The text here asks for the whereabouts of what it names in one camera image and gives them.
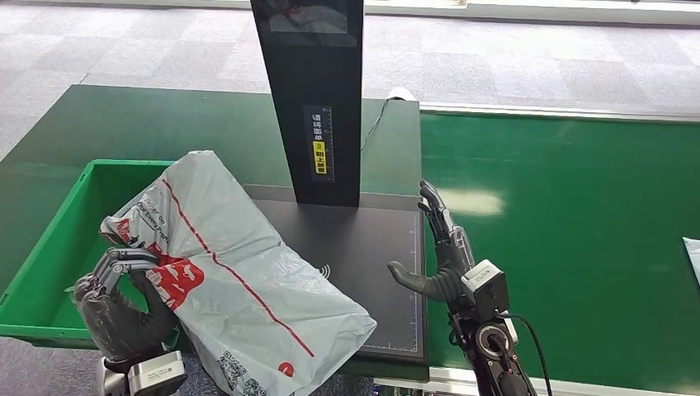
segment black scanning plate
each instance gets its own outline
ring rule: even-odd
[[[415,196],[361,194],[360,207],[301,205],[291,188],[245,186],[282,240],[364,307],[377,327],[356,356],[428,364],[423,297],[394,281],[392,260],[423,273]]]

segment display screen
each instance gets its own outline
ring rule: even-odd
[[[273,32],[348,33],[347,0],[265,1]]]

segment green bin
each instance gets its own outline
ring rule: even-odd
[[[114,214],[172,162],[91,161],[0,297],[0,336],[38,347],[94,348],[67,292],[110,246],[98,234]],[[141,308],[143,295],[123,277],[119,289]]]

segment white plastic bag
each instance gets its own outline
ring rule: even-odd
[[[228,394],[307,395],[376,327],[284,244],[211,151],[175,162],[100,230],[160,255],[147,277]]]

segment robotic hand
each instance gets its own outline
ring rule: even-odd
[[[480,396],[537,396],[513,352],[517,339],[507,315],[505,274],[488,260],[476,264],[464,229],[454,224],[435,187],[422,180],[420,195],[419,208],[435,238],[437,273],[425,277],[391,262],[391,275],[402,286],[447,303],[450,342],[471,363]]]
[[[145,271],[157,262],[143,249],[111,247],[73,287],[78,312],[105,355],[97,372],[103,396],[169,395],[187,378],[180,352],[167,352],[163,346],[177,317],[146,278]],[[116,288],[122,274],[144,295],[148,312],[138,310]]]

